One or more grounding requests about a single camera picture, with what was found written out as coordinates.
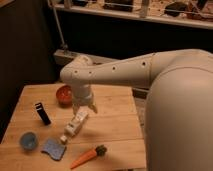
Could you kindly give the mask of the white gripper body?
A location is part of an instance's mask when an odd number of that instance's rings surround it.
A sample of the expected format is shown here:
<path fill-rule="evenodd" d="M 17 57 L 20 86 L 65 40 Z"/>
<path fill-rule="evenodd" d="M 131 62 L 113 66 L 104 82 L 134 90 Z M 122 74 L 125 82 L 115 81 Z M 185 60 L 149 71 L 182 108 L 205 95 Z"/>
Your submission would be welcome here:
<path fill-rule="evenodd" d="M 72 85 L 72 102 L 76 106 L 93 104 L 93 92 L 89 84 Z"/>

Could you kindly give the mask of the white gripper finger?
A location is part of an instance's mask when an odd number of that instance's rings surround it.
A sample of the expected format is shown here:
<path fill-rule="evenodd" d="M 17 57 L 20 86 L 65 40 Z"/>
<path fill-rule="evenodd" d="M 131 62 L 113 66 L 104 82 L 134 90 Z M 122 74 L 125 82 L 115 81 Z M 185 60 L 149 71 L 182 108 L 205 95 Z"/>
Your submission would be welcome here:
<path fill-rule="evenodd" d="M 79 106 L 73 106 L 72 108 L 73 108 L 73 114 L 76 115 L 78 113 L 80 107 Z"/>
<path fill-rule="evenodd" d="M 98 109 L 97 109 L 97 107 L 96 107 L 96 105 L 95 104 L 90 104 L 89 105 L 89 108 L 94 112 L 94 113 L 98 113 Z"/>

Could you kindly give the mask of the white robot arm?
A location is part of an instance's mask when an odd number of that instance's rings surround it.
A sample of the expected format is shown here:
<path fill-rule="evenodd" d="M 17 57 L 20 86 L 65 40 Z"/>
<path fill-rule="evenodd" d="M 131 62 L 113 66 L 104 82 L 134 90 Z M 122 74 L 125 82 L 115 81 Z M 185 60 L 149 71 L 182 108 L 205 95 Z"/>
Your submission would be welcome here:
<path fill-rule="evenodd" d="M 213 53 L 183 49 L 94 65 L 80 55 L 60 72 L 73 103 L 93 101 L 92 84 L 146 88 L 149 171 L 213 171 Z"/>

